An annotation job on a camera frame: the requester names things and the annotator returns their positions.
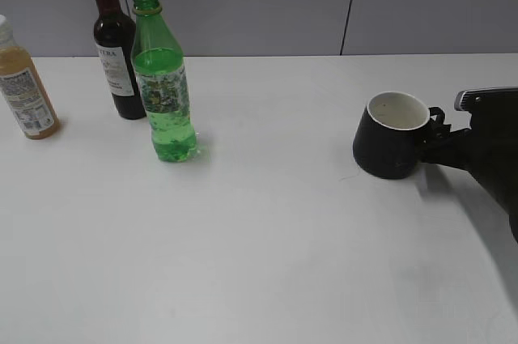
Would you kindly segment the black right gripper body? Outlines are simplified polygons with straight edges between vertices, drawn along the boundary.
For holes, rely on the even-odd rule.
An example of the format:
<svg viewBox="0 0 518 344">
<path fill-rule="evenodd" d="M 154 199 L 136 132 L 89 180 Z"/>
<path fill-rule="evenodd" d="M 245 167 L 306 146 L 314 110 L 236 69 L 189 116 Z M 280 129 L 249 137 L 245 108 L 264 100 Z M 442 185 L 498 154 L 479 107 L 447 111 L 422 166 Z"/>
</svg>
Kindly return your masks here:
<svg viewBox="0 0 518 344">
<path fill-rule="evenodd" d="M 517 237 L 517 101 L 471 113 L 475 156 L 469 172 L 507 212 Z"/>
</svg>

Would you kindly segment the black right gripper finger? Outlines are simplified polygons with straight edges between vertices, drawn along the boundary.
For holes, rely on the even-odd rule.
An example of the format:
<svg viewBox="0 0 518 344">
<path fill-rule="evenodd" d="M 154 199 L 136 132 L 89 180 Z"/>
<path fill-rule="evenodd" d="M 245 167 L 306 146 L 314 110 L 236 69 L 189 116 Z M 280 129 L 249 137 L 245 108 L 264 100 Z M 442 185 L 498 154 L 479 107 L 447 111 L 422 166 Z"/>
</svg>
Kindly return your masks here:
<svg viewBox="0 0 518 344">
<path fill-rule="evenodd" d="M 418 160 L 425 164 L 438 164 L 468 171 L 470 169 L 469 140 L 472 130 L 465 128 L 453 132 L 434 132 L 418 149 Z"/>
<path fill-rule="evenodd" d="M 444 111 L 430 111 L 430 117 L 424 130 L 424 143 L 432 144 L 434 142 L 446 139 L 451 131 L 451 124 L 445 123 Z"/>
</svg>

